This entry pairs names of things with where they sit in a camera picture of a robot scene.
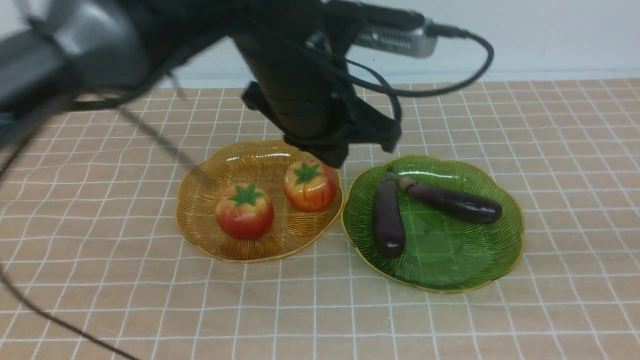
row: green plate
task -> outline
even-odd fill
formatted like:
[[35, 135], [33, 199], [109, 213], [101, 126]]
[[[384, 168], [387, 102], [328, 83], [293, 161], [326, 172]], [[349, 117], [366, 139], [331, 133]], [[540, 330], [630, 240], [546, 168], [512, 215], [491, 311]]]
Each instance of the green plate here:
[[[492, 225], [470, 224], [399, 192], [406, 249], [399, 258], [385, 259], [373, 240], [371, 209], [389, 165], [426, 184], [494, 199], [502, 217]], [[360, 257], [379, 273], [440, 293], [486, 286], [510, 272], [524, 251], [522, 210], [509, 193], [472, 165], [429, 156], [404, 156], [360, 174], [349, 189], [342, 226]]]

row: red tomato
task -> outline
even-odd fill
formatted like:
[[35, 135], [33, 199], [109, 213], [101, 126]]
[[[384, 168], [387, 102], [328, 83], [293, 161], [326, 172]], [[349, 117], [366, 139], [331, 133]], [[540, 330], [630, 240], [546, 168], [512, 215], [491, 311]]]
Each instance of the red tomato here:
[[267, 193], [255, 184], [234, 184], [222, 191], [216, 206], [216, 222], [227, 235], [252, 240], [264, 235], [274, 212]]
[[316, 160], [297, 161], [284, 175], [284, 194], [298, 210], [315, 213], [325, 210], [338, 192], [335, 172]]

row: yellow plate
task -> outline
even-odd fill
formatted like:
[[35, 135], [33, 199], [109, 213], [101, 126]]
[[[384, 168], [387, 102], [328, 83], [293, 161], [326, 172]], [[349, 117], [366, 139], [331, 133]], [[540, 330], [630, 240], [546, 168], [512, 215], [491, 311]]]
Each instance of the yellow plate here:
[[[255, 263], [285, 258], [313, 243], [342, 211], [342, 179], [333, 204], [320, 213], [302, 213], [284, 195], [282, 179], [287, 167], [309, 153], [281, 139], [240, 142], [220, 149], [182, 180], [176, 221], [182, 235], [213, 258], [234, 263]], [[215, 210], [222, 190], [234, 183], [254, 183], [271, 197], [276, 217], [273, 226], [256, 240], [237, 240], [217, 225]]]

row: white wall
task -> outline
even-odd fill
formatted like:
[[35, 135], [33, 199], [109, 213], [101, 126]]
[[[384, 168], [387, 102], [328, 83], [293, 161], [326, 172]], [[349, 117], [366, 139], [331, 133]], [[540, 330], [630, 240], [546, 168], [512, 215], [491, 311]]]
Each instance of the white wall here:
[[[490, 79], [640, 74], [638, 0], [368, 2], [414, 9], [486, 37], [496, 51]], [[0, 35], [19, 27], [16, 14], [11, 1], [0, 0]], [[354, 48], [349, 58], [378, 70], [393, 83], [404, 83], [464, 78], [480, 66], [484, 53], [471, 42], [442, 40], [427, 60], [359, 48]], [[243, 86], [251, 75], [234, 46], [223, 42], [181, 69], [179, 77], [183, 86]]]

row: tomato stem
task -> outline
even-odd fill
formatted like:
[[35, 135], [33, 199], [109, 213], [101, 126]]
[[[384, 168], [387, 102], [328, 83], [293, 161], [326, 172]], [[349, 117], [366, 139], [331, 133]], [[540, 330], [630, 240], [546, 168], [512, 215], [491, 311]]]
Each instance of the tomato stem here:
[[320, 176], [318, 172], [319, 167], [320, 164], [315, 164], [310, 167], [307, 163], [302, 163], [302, 168], [294, 171], [294, 174], [298, 176], [296, 185], [309, 184], [311, 180]]
[[236, 185], [237, 195], [231, 196], [229, 200], [236, 202], [236, 207], [239, 208], [243, 204], [249, 204], [255, 206], [255, 199], [257, 197], [264, 196], [261, 192], [255, 191], [255, 184], [250, 184], [244, 189], [242, 186]]

